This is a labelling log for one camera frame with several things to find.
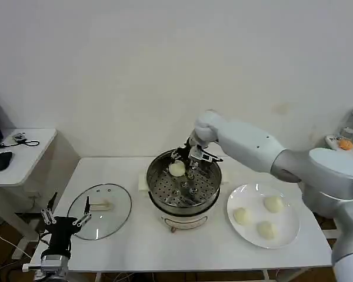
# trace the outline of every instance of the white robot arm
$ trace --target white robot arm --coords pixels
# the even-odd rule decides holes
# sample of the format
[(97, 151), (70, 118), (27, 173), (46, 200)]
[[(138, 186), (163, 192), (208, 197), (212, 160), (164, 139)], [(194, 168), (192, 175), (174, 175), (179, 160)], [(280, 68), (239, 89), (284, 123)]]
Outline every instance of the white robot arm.
[(219, 144), (233, 159), (256, 172), (267, 172), (286, 182), (301, 182), (303, 201), (313, 212), (335, 218), (342, 236), (332, 252), (339, 282), (353, 281), (353, 158), (324, 148), (293, 152), (273, 136), (250, 124), (226, 121), (213, 110), (195, 122), (189, 138), (194, 162), (212, 161), (203, 149)]

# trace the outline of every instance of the white desk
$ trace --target white desk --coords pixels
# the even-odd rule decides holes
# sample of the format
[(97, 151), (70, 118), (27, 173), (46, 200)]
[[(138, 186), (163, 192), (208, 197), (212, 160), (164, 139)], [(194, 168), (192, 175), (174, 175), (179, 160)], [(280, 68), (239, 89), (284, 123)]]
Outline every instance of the white desk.
[[(221, 187), (213, 216), (198, 229), (171, 233), (158, 221), (149, 197), (138, 191), (138, 175), (151, 160), (151, 157), (80, 160), (55, 215), (66, 216), (77, 195), (99, 183), (125, 187), (132, 197), (132, 211), (125, 225), (107, 238), (85, 241), (73, 237), (71, 271), (231, 271), (331, 265), (331, 248), (314, 215), (303, 204), (298, 186), (255, 173), (228, 157), (219, 165), (227, 172), (229, 183)], [(300, 216), (301, 231), (290, 246), (262, 249), (245, 241), (230, 225), (227, 198), (234, 188), (248, 182), (273, 184), (293, 203)], [(41, 243), (31, 263), (40, 263), (45, 249), (46, 245)]]
[[(3, 143), (15, 144), (12, 135), (25, 133), (28, 140), (37, 140), (39, 145), (29, 147), (19, 145), (0, 149), (1, 152), (11, 151), (14, 155), (8, 168), (0, 172), (0, 187), (20, 186), (33, 171), (35, 165), (41, 159), (48, 146), (56, 135), (55, 129), (7, 129), (3, 130), (6, 138)], [(35, 240), (38, 234), (23, 220), (15, 215), (15, 210), (7, 203), (6, 194), (0, 188), (0, 217), (16, 228), (28, 239)]]

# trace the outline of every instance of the black mouse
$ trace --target black mouse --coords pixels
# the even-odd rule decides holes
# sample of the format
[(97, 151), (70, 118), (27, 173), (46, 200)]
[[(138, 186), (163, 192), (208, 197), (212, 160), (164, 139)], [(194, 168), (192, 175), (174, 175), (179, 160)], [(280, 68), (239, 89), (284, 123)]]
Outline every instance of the black mouse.
[(12, 156), (12, 152), (0, 153), (0, 171), (6, 169), (9, 166)]

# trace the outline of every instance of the orange object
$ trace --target orange object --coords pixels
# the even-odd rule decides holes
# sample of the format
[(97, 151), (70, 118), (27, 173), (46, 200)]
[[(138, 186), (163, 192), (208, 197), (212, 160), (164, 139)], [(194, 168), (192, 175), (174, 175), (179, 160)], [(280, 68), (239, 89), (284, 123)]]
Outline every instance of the orange object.
[(341, 139), (339, 141), (339, 148), (346, 151), (351, 150), (353, 148), (353, 143), (348, 139)]

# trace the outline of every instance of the cable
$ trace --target cable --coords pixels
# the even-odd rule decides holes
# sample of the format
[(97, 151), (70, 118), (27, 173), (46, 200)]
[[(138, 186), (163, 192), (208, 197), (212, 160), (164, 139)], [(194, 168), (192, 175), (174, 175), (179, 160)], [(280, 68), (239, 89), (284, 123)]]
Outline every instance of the cable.
[(280, 270), (281, 270), (280, 268), (277, 270), (275, 279), (277, 279), (277, 276), (278, 276), (278, 273), (280, 272)]
[(120, 281), (123, 281), (123, 280), (129, 278), (130, 276), (134, 275), (134, 273), (131, 273), (131, 274), (127, 275), (126, 277), (117, 280), (117, 278), (118, 278), (121, 274), (123, 274), (123, 273), (119, 273), (119, 274), (115, 277), (115, 279), (113, 280), (113, 282), (120, 282)]
[(1, 143), (0, 144), (0, 148), (15, 147), (15, 146), (19, 146), (19, 145), (22, 145), (22, 144), (24, 144), (24, 145), (26, 145), (28, 147), (35, 147), (35, 146), (39, 145), (40, 142), (37, 141), (37, 140), (32, 140), (32, 141), (25, 141), (23, 143), (17, 143), (17, 144), (11, 144), (11, 145), (6, 145), (4, 143)]
[(19, 215), (19, 217), (23, 216), (25, 213), (30, 212), (30, 211), (35, 207), (35, 199), (36, 199), (36, 197), (30, 197), (30, 198), (33, 199), (33, 202), (32, 202), (32, 204), (31, 204), (31, 208), (28, 209), (28, 210), (26, 210), (26, 211), (24, 211), (23, 213), (21, 213), (21, 214)]
[(0, 270), (2, 270), (4, 267), (11, 266), (12, 264), (15, 264), (15, 263), (17, 263), (17, 262), (19, 262), (19, 261), (21, 261), (21, 260), (23, 260), (23, 259), (25, 259), (25, 257), (23, 257), (23, 258), (20, 259), (20, 260), (16, 260), (16, 261), (14, 261), (14, 262), (12, 262), (12, 263), (8, 263), (8, 264), (6, 264), (6, 265), (0, 267)]
[(13, 243), (9, 242), (8, 240), (5, 240), (3, 237), (0, 236), (0, 239), (7, 242), (8, 244), (14, 246), (17, 250), (21, 251), (23, 254), (25, 254), (27, 257), (29, 257), (31, 259), (31, 256), (29, 254), (27, 254), (25, 251), (21, 250), (19, 247), (17, 247), (16, 245), (14, 245)]
[(46, 240), (43, 240), (42, 238), (47, 236), (47, 235), (50, 235), (51, 233), (50, 232), (46, 232), (46, 233), (43, 233), (42, 235), (38, 232), (38, 244), (39, 242), (42, 242), (42, 243), (45, 243), (47, 246), (49, 246), (49, 243), (46, 241)]
[(22, 270), (22, 267), (15, 267), (15, 268), (9, 269), (5, 275), (5, 282), (11, 282), (10, 275), (12, 271), (21, 271), (21, 270)]

